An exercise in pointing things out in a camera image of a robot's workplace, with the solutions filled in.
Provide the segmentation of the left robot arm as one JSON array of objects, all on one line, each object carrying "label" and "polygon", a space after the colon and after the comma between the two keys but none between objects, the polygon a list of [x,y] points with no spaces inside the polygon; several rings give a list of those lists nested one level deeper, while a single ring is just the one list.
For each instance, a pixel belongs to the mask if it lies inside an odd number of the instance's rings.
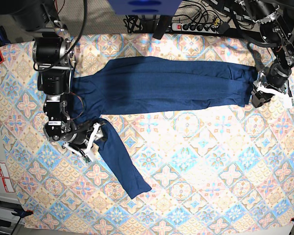
[{"label": "left robot arm", "polygon": [[[254,23],[260,25],[262,42],[241,30],[233,9],[236,3]],[[276,57],[269,70],[260,71],[257,80],[253,82],[251,103],[255,108],[269,102],[273,96],[279,97],[286,109],[294,107],[294,95],[289,85],[289,77],[294,67],[294,36],[278,9],[278,5],[261,0],[234,0],[229,6],[231,19],[243,38],[259,47],[271,48]]]}]

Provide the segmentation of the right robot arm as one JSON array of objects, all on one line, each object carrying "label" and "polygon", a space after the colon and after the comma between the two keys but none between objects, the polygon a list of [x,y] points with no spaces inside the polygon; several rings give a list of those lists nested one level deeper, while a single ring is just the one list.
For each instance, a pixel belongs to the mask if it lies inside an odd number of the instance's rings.
[{"label": "right robot arm", "polygon": [[38,72],[37,89],[46,95],[43,110],[48,117],[44,134],[49,141],[63,141],[63,148],[81,160],[94,160],[95,141],[104,138],[103,122],[77,125],[68,112],[68,95],[75,71],[74,47],[68,28],[61,22],[53,0],[18,0],[13,19],[34,38],[33,68]]}]

